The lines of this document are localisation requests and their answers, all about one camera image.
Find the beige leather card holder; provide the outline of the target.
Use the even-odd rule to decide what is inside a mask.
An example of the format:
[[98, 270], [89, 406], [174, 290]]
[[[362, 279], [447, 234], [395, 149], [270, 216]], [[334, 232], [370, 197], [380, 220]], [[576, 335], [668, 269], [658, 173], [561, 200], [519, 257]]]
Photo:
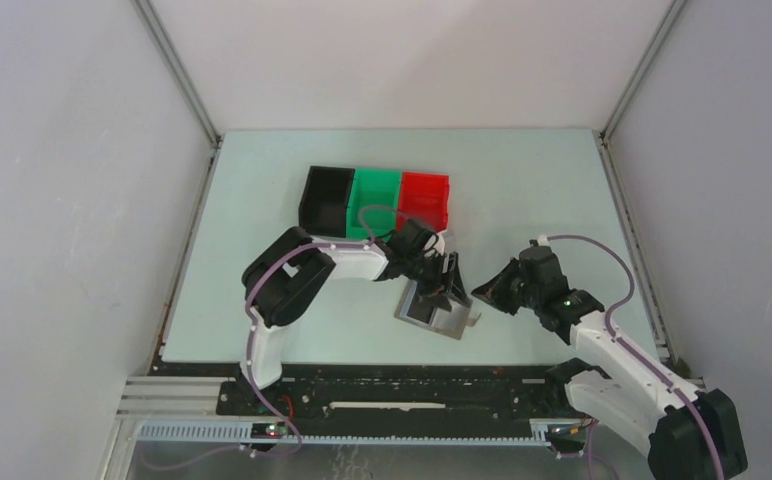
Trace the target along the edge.
[[481, 314], [456, 300], [449, 300], [450, 309], [437, 307], [430, 299], [418, 294], [418, 283], [409, 281], [398, 303], [394, 317], [436, 334], [461, 340], [467, 328], [474, 327]]

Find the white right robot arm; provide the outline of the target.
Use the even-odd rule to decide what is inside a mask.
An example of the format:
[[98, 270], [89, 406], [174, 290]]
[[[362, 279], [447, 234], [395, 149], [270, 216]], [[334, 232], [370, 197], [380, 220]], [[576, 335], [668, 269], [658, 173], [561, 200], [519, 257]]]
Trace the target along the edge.
[[647, 355], [605, 307], [570, 287], [549, 238], [532, 241], [473, 296], [514, 315], [531, 310], [575, 351], [547, 373], [547, 411], [576, 411], [645, 456], [656, 479], [733, 479], [749, 463], [735, 403], [706, 391]]

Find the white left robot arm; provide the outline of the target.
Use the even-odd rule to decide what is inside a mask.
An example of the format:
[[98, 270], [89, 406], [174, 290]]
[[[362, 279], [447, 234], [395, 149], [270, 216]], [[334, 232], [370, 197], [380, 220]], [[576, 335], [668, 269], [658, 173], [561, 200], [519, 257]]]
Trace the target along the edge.
[[291, 325], [329, 281], [382, 282], [406, 278], [409, 291], [397, 318], [453, 339], [474, 323], [472, 301], [448, 234], [410, 219], [366, 240], [328, 240], [291, 227], [243, 272], [250, 333], [239, 368], [248, 381], [239, 402], [254, 416], [278, 403], [282, 352]]

